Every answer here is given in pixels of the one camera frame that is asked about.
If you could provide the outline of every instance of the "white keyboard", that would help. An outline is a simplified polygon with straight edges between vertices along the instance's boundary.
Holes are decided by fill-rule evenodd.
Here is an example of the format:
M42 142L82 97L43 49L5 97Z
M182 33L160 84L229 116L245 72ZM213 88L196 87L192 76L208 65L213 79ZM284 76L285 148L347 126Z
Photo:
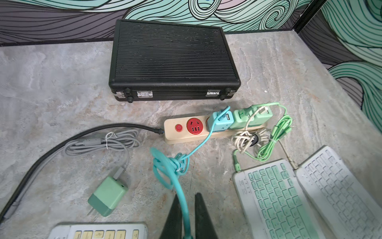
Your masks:
M382 239L382 209L328 146L296 171L304 191L338 239Z
M58 225L48 239L147 239L147 228L142 223Z

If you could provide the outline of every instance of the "power strip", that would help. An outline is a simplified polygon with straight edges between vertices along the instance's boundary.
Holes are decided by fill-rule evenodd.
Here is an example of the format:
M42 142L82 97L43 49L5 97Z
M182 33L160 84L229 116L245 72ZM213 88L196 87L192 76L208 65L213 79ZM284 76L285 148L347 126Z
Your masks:
M173 145L176 143L187 143L192 141L204 140L209 134L207 127L207 120L209 117L210 115L201 115L177 119L167 119L164 123L166 143L169 145ZM256 129L265 127L266 123L256 127L249 127L248 131L251 132ZM221 132L213 132L211 138L232 136L236 134L237 131L241 130L243 129L228 129Z

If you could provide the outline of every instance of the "yellow key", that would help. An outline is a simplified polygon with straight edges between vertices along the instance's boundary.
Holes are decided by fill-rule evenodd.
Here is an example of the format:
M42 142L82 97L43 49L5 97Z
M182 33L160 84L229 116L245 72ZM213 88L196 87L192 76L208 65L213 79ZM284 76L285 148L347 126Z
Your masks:
M105 239L114 239L115 231L106 231Z
M93 238L103 238L104 237L104 231L95 231Z
M81 239L92 239L93 231L84 231Z
M82 231L76 231L76 232L74 233L74 237L73 237L73 239L80 239L80 237L81 237L81 232L82 232Z
M126 237L126 230L118 230L117 231L117 236L115 239L125 239Z
M133 230L133 239L138 239L139 230Z

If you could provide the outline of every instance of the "teal swirl mural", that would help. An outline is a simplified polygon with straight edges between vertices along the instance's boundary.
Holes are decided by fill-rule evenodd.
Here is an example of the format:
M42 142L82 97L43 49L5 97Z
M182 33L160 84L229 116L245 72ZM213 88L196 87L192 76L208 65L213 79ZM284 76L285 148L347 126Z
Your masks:
M118 18L220 26L224 31L290 29L311 1L0 1L0 44L71 39L110 40Z

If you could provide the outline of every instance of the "green cable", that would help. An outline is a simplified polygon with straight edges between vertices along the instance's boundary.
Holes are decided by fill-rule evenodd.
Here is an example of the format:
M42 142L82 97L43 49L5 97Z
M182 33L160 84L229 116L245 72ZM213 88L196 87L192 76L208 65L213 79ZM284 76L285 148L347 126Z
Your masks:
M284 116L281 117L281 119L277 122L277 124L273 127L272 133L269 139L269 142L263 146L260 147L259 152L257 153L257 157L253 156L247 151L244 151L245 154L247 154L249 157L256 159L260 162L265 162L269 159L269 157L272 154L273 148L275 147L275 144L277 141L282 139L287 133L289 133L292 128L292 117L290 117L287 114L287 109L285 106L282 106L279 102L273 102L273 103L267 103L267 104L260 104L257 105L257 107L262 107L262 106L272 106L272 105L278 105L281 108L285 110ZM233 161L234 161L234 166L235 170L239 172L240 169L240 164L237 160L236 153L239 152L238 150L233 151Z

